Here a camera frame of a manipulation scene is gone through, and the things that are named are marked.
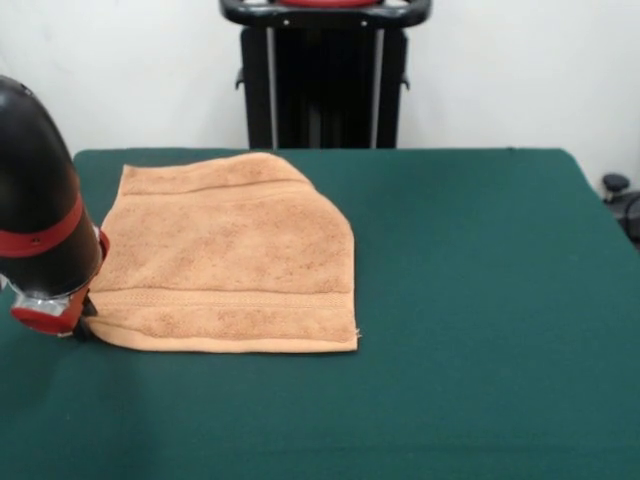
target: black metal frame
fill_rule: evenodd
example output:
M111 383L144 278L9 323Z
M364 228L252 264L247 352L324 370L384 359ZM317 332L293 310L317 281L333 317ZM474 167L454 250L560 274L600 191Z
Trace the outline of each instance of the black metal frame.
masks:
M221 0L241 34L249 146L395 148L407 38L430 0L318 9Z

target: white wall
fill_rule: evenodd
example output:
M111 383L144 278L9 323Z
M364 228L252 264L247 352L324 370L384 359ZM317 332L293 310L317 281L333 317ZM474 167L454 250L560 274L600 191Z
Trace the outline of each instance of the white wall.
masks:
M401 147L563 147L640 184L640 1L434 0L409 31ZM0 72L72 151L245 147L240 27L216 0L1 0Z

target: orange towel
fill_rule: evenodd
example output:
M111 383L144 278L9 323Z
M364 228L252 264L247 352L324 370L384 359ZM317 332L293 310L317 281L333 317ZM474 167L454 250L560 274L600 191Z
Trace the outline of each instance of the orange towel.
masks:
M357 349L354 240L284 159L125 166L91 286L106 342L139 350Z

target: table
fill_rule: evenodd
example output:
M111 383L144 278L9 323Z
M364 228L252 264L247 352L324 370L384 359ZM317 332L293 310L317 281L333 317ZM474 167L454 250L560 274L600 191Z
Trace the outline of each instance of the table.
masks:
M123 163L77 155L96 222ZM356 236L360 349L141 353L0 314L7 479L638 479L640 262L561 150L285 151Z

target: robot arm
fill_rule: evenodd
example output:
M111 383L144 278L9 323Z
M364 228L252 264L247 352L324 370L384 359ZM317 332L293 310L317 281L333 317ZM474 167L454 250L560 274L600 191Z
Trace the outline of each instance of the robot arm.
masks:
M16 293L13 316L42 333L81 333L83 316L96 314L89 283L108 248L51 116L0 76L0 275Z

